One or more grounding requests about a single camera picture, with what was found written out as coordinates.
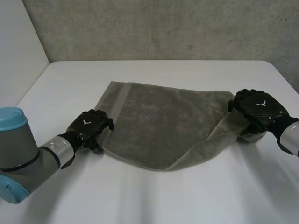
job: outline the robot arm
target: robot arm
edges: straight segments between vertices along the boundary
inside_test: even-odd
[[[103,150],[96,138],[106,127],[113,130],[112,119],[105,112],[90,110],[79,115],[65,133],[37,147],[23,111],[1,108],[0,197],[20,203],[60,168],[71,165],[79,149],[100,154]]]
[[[263,91],[241,90],[228,103],[244,114],[253,133],[272,132],[280,149],[299,157],[299,119],[290,117],[288,111],[272,96]]]

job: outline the logo on robotic hand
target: logo on robotic hand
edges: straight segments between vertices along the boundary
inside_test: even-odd
[[[83,124],[88,125],[88,124],[91,124],[91,122],[85,122],[85,120],[83,120]]]
[[[266,100],[264,100],[264,102],[262,104],[256,104],[258,106],[266,106]]]

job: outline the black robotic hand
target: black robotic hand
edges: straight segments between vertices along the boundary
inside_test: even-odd
[[[234,100],[228,103],[228,111],[236,109],[244,114],[250,122],[248,129],[252,133],[269,131],[274,119],[281,115],[289,115],[288,111],[272,96],[263,91],[241,90]]]
[[[96,154],[103,152],[96,139],[103,130],[113,130],[113,120],[104,111],[89,110],[80,114],[67,128],[67,132],[76,133],[82,141],[82,147],[89,148]]]

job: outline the white wall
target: white wall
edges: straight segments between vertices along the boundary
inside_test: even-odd
[[[0,107],[16,106],[49,65],[21,0],[0,0]]]

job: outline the tabletop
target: tabletop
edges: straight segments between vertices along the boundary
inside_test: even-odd
[[[293,117],[299,95],[263,61],[55,62],[18,107],[38,145],[94,108],[111,81],[189,90],[257,89]],[[87,150],[21,204],[0,200],[2,224],[259,224],[299,220],[299,159],[270,134],[235,142],[214,159],[173,172],[135,167]]]

